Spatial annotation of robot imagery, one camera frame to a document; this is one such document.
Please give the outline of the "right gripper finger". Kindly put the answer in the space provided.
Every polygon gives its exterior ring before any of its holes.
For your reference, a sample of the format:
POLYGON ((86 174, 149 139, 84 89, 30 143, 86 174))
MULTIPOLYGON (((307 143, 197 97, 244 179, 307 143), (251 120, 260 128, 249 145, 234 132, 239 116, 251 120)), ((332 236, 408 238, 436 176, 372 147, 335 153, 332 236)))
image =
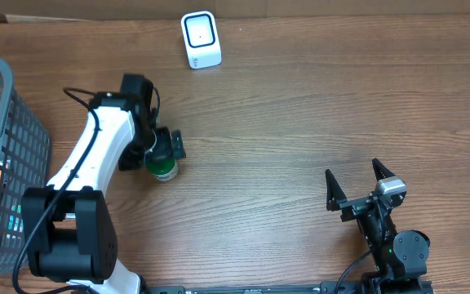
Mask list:
POLYGON ((326 209, 332 212, 338 211, 341 209, 340 205, 347 201, 347 197, 330 169, 325 170, 325 177, 327 190, 326 209))
POLYGON ((372 166, 377 181, 395 176, 395 174, 387 169, 377 158, 372 160, 372 166))

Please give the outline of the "green lid jar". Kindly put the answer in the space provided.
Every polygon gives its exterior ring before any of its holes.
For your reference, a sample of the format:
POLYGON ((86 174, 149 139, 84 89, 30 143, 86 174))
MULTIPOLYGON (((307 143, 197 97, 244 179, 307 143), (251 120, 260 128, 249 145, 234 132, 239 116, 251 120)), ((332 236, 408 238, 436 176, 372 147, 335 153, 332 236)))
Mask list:
POLYGON ((161 162, 146 162, 145 166, 156 180, 162 182, 173 180, 179 172, 178 162, 174 158, 161 162))

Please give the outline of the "teal tissue pack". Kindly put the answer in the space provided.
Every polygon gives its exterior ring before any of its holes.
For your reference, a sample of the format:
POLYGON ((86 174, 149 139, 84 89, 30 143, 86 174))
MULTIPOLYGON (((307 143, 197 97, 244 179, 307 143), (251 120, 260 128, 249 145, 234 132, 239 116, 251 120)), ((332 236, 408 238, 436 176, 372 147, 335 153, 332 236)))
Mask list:
POLYGON ((21 216, 21 205, 13 205, 11 207, 11 214, 8 218, 7 228, 11 231, 22 232, 23 224, 20 219, 21 216))

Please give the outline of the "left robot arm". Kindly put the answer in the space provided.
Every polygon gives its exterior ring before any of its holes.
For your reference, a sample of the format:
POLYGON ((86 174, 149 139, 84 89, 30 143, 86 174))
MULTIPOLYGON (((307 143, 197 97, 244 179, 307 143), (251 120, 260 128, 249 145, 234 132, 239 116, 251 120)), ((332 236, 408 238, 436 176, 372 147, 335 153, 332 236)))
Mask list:
POLYGON ((25 244, 12 286, 24 262, 36 277, 60 284, 56 292, 149 293, 144 278, 118 259, 118 237, 105 195, 113 173, 146 167, 159 181, 175 178, 186 157, 180 131, 157 124, 158 89, 142 74, 126 73, 117 92, 83 89, 64 93, 88 111, 86 126, 60 170, 21 199, 25 244))

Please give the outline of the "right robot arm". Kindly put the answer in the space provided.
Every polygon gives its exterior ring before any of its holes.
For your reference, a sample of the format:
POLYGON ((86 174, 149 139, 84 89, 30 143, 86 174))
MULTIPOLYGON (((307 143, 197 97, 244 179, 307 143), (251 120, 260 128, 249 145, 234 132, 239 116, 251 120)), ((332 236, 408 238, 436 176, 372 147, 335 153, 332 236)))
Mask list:
POLYGON ((375 189, 362 198, 349 200, 331 170, 325 170, 326 209, 341 212, 343 222, 356 221, 368 250, 335 282, 322 282, 322 293, 433 293, 432 283, 421 277, 428 271, 430 239, 419 230, 397 231, 391 217, 402 205, 404 180, 372 160, 375 189))

